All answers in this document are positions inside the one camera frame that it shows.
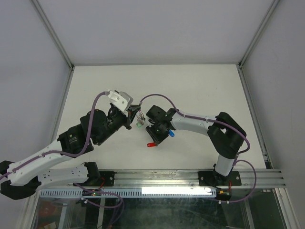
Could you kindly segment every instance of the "glass panel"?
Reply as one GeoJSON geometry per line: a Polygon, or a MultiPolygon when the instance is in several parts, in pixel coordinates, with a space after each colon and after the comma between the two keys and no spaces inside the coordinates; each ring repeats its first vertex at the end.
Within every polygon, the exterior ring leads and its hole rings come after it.
{"type": "MultiPolygon", "coordinates": [[[[248,190],[232,189],[234,199],[248,190]]],[[[114,206],[116,198],[92,198],[114,206]]],[[[257,189],[248,201],[219,204],[208,198],[124,198],[124,207],[103,209],[79,199],[40,198],[32,229],[284,229],[272,190],[257,189]]]]}

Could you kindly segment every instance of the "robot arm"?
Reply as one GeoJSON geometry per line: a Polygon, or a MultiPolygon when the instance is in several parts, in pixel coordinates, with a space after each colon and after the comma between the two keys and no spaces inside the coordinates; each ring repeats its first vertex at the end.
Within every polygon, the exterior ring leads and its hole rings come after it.
{"type": "Polygon", "coordinates": [[[220,112],[217,116],[201,116],[206,121],[189,118],[190,116],[200,117],[198,115],[183,114],[184,116],[181,116],[173,108],[165,112],[155,105],[151,107],[146,116],[152,125],[146,127],[146,131],[152,137],[155,145],[157,146],[165,140],[170,130],[188,130],[208,136],[219,153],[215,172],[220,177],[228,176],[244,139],[234,130],[222,124],[212,122],[212,120],[228,124],[240,131],[244,136],[246,136],[246,132],[230,115],[224,112],[220,112]]]}
{"type": "MultiPolygon", "coordinates": [[[[108,115],[101,110],[94,110],[90,139],[84,153],[92,151],[93,145],[101,145],[119,128],[130,124],[140,110],[139,105],[132,105],[133,99],[124,92],[105,92],[109,97],[108,115]]],[[[99,178],[99,171],[94,162],[84,163],[76,168],[49,169],[50,167],[80,156],[86,143],[91,112],[81,117],[81,123],[69,128],[58,139],[41,151],[19,161],[0,163],[0,173],[7,175],[7,181],[1,183],[1,193],[12,199],[31,196],[36,189],[49,185],[62,185],[71,182],[90,183],[99,178]]]]}

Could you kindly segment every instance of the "white wall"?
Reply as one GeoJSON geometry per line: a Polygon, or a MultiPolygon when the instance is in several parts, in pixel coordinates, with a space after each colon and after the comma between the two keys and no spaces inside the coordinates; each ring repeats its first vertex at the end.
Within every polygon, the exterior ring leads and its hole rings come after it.
{"type": "Polygon", "coordinates": [[[244,68],[266,146],[305,228],[305,1],[283,0],[244,68]]]}
{"type": "MultiPolygon", "coordinates": [[[[48,144],[68,66],[29,0],[0,1],[0,31],[0,161],[18,161],[48,144]]],[[[23,202],[0,195],[2,229],[23,202]]]]}
{"type": "Polygon", "coordinates": [[[272,0],[39,0],[74,64],[238,62],[272,0]]]}

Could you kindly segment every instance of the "small object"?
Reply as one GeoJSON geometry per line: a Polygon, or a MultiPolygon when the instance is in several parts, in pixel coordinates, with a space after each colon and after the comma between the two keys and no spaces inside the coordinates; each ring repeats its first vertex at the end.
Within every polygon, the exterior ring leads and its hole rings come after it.
{"type": "Polygon", "coordinates": [[[137,127],[140,128],[142,126],[142,124],[140,122],[137,122],[137,127]]]}
{"type": "Polygon", "coordinates": [[[52,222],[52,223],[50,223],[50,224],[48,224],[48,225],[45,225],[43,228],[44,228],[44,229],[56,229],[57,226],[56,226],[56,223],[55,223],[55,222],[52,222]]]}
{"type": "Polygon", "coordinates": [[[147,144],[147,147],[155,147],[157,146],[155,142],[150,142],[147,144]]]}
{"type": "Polygon", "coordinates": [[[169,136],[175,137],[175,133],[173,131],[169,130],[169,136]]]}

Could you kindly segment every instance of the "black mounting bracket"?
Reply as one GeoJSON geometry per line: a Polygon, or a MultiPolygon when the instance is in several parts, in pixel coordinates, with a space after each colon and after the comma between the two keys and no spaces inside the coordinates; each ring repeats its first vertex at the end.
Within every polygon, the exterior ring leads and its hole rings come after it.
{"type": "Polygon", "coordinates": [[[214,171],[199,171],[198,172],[199,186],[241,186],[242,182],[238,171],[231,171],[230,174],[221,181],[215,178],[214,171]]]}

